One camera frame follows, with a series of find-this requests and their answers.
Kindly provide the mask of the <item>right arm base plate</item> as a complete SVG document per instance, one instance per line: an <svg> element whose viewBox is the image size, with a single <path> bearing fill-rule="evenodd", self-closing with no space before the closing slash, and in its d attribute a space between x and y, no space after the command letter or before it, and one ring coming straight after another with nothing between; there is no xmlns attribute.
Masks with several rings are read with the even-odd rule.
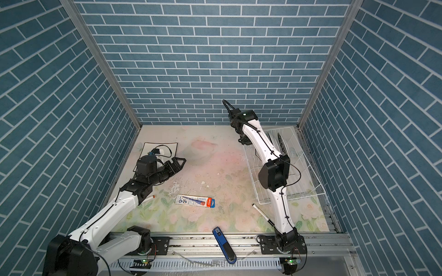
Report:
<svg viewBox="0 0 442 276"><path fill-rule="evenodd" d="M276 236L259 235L256 241L263 255L306 254L307 246L303 236L289 242L278 241Z"/></svg>

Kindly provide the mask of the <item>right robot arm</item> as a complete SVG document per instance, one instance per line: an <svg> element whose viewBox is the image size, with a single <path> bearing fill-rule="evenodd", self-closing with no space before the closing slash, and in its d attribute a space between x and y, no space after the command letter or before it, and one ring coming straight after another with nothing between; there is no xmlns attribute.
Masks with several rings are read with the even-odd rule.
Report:
<svg viewBox="0 0 442 276"><path fill-rule="evenodd" d="M290 186L287 181L294 165L290 157L270 141L253 110L241 111L227 100L223 100L222 104L227 109L231 127L239 134L238 141L246 146L252 145L262 163L258 179L273 205L277 248L282 253L293 250L300 241L300 234L290 216L286 188Z"/></svg>

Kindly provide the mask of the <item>white square plate black rim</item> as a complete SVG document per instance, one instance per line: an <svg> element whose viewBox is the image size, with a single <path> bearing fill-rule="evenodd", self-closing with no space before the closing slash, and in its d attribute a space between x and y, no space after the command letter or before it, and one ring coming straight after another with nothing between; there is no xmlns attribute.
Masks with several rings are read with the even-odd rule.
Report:
<svg viewBox="0 0 442 276"><path fill-rule="evenodd" d="M171 161L173 157L176 156L176 151L178 149L178 143L152 143L152 142L144 142L142 144L142 148L140 149L140 155L138 159L148 156L148 153L153 148L159 148L165 157L155 156L157 159L157 169L152 172L156 173L158 172L158 169L160 169L167 161Z"/></svg>

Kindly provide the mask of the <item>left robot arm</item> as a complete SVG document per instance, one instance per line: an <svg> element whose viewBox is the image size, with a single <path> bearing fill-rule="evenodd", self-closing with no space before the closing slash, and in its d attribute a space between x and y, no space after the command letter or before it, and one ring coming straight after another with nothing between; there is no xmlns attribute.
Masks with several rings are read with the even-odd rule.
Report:
<svg viewBox="0 0 442 276"><path fill-rule="evenodd" d="M147 201L153 187L180 172L186 159L173 157L163 162L155 155L138 159L134 177L117 196L85 224L66 236L49 242L44 260L45 276L96 276L125 254L148 252L152 247L150 230L132 226L118 238L104 239L132 210Z"/></svg>

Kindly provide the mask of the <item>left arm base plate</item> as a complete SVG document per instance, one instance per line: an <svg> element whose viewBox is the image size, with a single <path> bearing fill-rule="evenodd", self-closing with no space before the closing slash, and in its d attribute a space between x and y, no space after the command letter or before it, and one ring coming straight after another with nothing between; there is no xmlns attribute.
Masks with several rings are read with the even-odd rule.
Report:
<svg viewBox="0 0 442 276"><path fill-rule="evenodd" d="M140 247L137 249L138 255L166 255L168 253L170 237L150 237L143 238Z"/></svg>

